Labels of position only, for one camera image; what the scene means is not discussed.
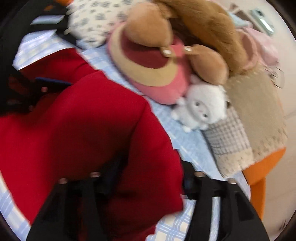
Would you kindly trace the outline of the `pink round plush cushion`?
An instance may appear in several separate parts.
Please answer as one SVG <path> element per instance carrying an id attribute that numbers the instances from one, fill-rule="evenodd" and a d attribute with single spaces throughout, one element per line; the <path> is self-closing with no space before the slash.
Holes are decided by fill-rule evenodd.
<path id="1" fill-rule="evenodd" d="M 159 48 L 130 41 L 125 24 L 118 25 L 107 41 L 107 50 L 118 70 L 147 97 L 160 104 L 175 104 L 188 86 L 191 69 L 183 50 L 183 42 L 173 38 L 170 51 L 175 58 L 165 57 Z"/>

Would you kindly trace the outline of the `orange bed frame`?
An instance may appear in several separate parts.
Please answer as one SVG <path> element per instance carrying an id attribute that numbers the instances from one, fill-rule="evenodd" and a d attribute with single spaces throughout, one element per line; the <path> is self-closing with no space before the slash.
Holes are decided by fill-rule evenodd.
<path id="1" fill-rule="evenodd" d="M 243 175 L 250 186 L 250 203 L 261 220 L 263 220 L 265 209 L 266 177 L 281 160 L 285 152 L 286 148 L 278 150 L 243 171 Z"/>

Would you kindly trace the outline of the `brown plush bear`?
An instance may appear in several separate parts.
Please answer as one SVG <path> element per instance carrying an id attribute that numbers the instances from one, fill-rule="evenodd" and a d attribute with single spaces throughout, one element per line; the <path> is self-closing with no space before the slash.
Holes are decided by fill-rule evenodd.
<path id="1" fill-rule="evenodd" d="M 241 74 L 247 52 L 227 11 L 213 1 L 151 1 L 136 4 L 125 23 L 135 44 L 169 50 L 177 35 L 189 47 L 185 54 L 206 82 L 224 84 L 222 70 Z"/>

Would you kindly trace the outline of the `red knit sweater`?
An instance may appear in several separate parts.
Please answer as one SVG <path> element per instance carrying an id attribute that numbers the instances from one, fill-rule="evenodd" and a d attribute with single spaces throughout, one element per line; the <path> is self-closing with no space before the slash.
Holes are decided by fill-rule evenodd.
<path id="1" fill-rule="evenodd" d="M 1 78 L 13 69 L 13 57 L 1 56 Z M 1 180 L 30 228 L 56 184 L 111 172 L 120 179 L 107 206 L 110 240 L 145 240 L 183 209 L 180 156 L 143 97 L 74 49 L 18 71 L 72 84 L 29 112 L 1 113 Z"/>

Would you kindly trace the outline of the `white plush sheep toy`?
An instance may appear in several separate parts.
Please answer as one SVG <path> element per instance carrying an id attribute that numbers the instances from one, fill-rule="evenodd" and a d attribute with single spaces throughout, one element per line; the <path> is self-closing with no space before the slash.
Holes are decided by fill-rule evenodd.
<path id="1" fill-rule="evenodd" d="M 176 102 L 171 117 L 180 122 L 185 132 L 206 130 L 209 125 L 226 119 L 226 93 L 221 85 L 209 84 L 197 75 L 190 76 L 191 85 Z"/>

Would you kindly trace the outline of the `large beige patchwork pillow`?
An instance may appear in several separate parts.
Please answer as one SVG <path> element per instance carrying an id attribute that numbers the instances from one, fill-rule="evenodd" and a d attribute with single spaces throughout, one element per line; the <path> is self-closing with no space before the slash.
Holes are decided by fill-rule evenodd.
<path id="1" fill-rule="evenodd" d="M 276 87 L 264 69 L 233 76 L 224 88 L 244 126 L 255 162 L 286 147 L 283 109 Z"/>

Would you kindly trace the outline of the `white floral pillow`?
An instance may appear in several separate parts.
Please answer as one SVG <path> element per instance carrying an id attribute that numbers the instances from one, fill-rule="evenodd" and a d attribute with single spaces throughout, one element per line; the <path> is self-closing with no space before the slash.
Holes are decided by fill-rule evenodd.
<path id="1" fill-rule="evenodd" d="M 126 21 L 138 0 L 74 0 L 69 5 L 69 29 L 84 49 L 97 48 Z"/>

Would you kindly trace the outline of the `blue plaid bed sheet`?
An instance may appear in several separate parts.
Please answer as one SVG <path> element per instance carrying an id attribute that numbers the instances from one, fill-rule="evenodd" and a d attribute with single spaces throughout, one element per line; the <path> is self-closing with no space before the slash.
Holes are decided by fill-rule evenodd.
<path id="1" fill-rule="evenodd" d="M 52 31 L 28 34 L 20 46 L 14 65 L 20 69 L 49 54 L 70 47 L 69 43 L 54 35 Z M 81 54 L 94 68 L 102 70 L 111 80 L 134 92 L 137 91 L 112 64 L 107 54 L 106 45 L 81 51 Z M 160 105 L 152 100 L 150 104 L 153 112 L 169 134 L 173 147 L 181 151 L 185 160 L 193 163 L 196 169 L 205 171 L 210 177 L 221 180 L 222 176 L 202 133 L 200 131 L 185 133 L 180 124 L 171 119 L 170 107 Z M 186 200 L 183 213 L 164 217 L 157 224 L 156 233 L 148 236 L 147 240 L 184 240 L 194 204 L 194 201 Z M 25 240 L 30 230 L 30 224 L 17 210 L 4 180 L 1 180 L 1 214 L 16 236 L 20 240 Z"/>

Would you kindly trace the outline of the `pink hello kitty pillow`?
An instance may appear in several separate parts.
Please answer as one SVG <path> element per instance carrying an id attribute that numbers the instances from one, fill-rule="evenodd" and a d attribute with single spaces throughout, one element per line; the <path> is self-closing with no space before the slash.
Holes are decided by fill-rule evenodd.
<path id="1" fill-rule="evenodd" d="M 271 37 L 253 28 L 236 29 L 240 35 L 243 48 L 247 53 L 245 70 L 254 68 L 257 63 L 266 67 L 274 67 L 279 63 L 279 56 Z"/>

